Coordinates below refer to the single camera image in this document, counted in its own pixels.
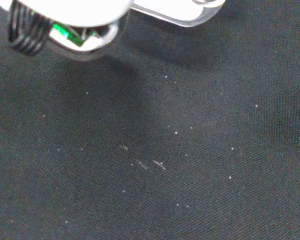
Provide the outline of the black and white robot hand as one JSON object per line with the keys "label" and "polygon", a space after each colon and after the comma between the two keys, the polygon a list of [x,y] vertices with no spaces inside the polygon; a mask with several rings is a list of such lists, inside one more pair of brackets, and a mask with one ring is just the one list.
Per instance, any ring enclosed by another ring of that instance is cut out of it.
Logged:
{"label": "black and white robot hand", "polygon": [[123,35],[132,0],[0,0],[10,48],[35,56],[48,46],[77,61],[108,54]]}

